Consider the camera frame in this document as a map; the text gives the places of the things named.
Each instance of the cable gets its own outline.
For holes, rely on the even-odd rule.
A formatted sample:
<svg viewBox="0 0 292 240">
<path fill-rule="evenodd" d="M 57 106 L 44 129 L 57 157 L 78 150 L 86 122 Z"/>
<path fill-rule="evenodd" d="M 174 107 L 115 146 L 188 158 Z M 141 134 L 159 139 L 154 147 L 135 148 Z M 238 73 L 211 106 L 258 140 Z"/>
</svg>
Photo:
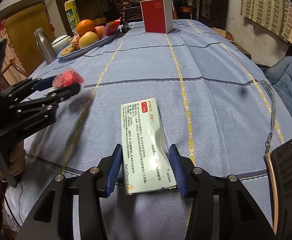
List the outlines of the cable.
<svg viewBox="0 0 292 240">
<path fill-rule="evenodd" d="M 12 211 L 11 211 L 11 209 L 10 209 L 10 206 L 9 206 L 9 204 L 8 204 L 8 201 L 7 201 L 6 195 L 4 194 L 4 191 L 2 190 L 1 183 L 0 183 L 0 190 L 1 190 L 1 193 L 2 193 L 2 195 L 3 195 L 3 197 L 4 197 L 4 199 L 5 199 L 5 202 L 6 202 L 6 205 L 7 205 L 8 209 L 9 209 L 10 214 L 12 215 L 14 221 L 15 221 L 16 224 L 19 226 L 19 228 L 21 228 L 21 226 L 19 225 L 17 219 L 15 218 L 14 214 L 12 213 Z"/>
</svg>

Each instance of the stainless steel bottle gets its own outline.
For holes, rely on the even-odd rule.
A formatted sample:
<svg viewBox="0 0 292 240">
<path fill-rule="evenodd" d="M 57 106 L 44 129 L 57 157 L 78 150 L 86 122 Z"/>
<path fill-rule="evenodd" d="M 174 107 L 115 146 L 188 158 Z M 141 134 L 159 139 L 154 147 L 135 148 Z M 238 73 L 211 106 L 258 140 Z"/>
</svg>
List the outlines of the stainless steel bottle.
<svg viewBox="0 0 292 240">
<path fill-rule="evenodd" d="M 56 53 L 42 28 L 37 29 L 34 34 L 37 40 L 37 47 L 48 65 L 56 59 Z"/>
</svg>

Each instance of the red box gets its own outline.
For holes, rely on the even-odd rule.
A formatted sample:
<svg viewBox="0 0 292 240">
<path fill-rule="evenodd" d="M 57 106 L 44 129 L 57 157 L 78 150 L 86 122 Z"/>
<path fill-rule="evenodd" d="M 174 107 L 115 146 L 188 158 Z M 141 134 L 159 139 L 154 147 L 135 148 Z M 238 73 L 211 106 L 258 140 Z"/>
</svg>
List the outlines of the red box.
<svg viewBox="0 0 292 240">
<path fill-rule="evenodd" d="M 169 33 L 173 29 L 172 0 L 145 0 L 141 7 L 147 33 Z"/>
</svg>

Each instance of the person's hand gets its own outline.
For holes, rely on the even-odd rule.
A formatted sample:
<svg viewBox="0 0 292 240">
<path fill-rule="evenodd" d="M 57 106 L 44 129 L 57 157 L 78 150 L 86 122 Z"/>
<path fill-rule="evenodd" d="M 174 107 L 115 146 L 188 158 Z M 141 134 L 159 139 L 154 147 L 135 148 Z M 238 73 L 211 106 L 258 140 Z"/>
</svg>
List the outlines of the person's hand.
<svg viewBox="0 0 292 240">
<path fill-rule="evenodd" d="M 25 155 L 24 150 L 24 141 L 17 143 L 17 145 L 12 149 L 9 161 L 11 162 L 9 166 L 9 173 L 13 176 L 16 176 L 22 173 L 25 169 Z M 5 176 L 0 171 L 0 179 L 5 179 Z"/>
</svg>

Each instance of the blue tablecloth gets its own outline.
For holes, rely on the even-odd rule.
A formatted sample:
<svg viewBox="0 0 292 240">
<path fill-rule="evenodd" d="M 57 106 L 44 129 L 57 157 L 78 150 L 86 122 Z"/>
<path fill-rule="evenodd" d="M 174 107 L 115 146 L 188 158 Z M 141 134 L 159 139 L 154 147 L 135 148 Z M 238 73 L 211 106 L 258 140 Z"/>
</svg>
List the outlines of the blue tablecloth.
<svg viewBox="0 0 292 240">
<path fill-rule="evenodd" d="M 25 173 L 17 188 L 6 193 L 19 223 L 60 173 L 80 114 L 99 83 L 67 161 L 67 177 L 96 166 L 121 143 L 120 104 L 155 97 L 168 147 L 175 143 L 181 155 L 193 157 L 211 175 L 237 174 L 271 224 L 263 160 L 271 100 L 259 83 L 266 79 L 263 72 L 200 22 L 175 20 L 167 35 L 145 33 L 143 22 L 130 27 L 103 47 L 43 63 L 32 75 L 46 78 L 72 67 L 85 82 L 77 96 L 59 104 L 56 123 L 25 142 Z M 292 138 L 292 119 L 275 95 L 278 126 L 271 150 Z M 101 199 L 101 207 L 110 240 L 172 240 L 184 239 L 191 203 L 177 190 L 125 195 L 123 186 L 116 185 L 108 199 Z M 80 239 L 77 197 L 73 214 L 74 237 Z"/>
</svg>

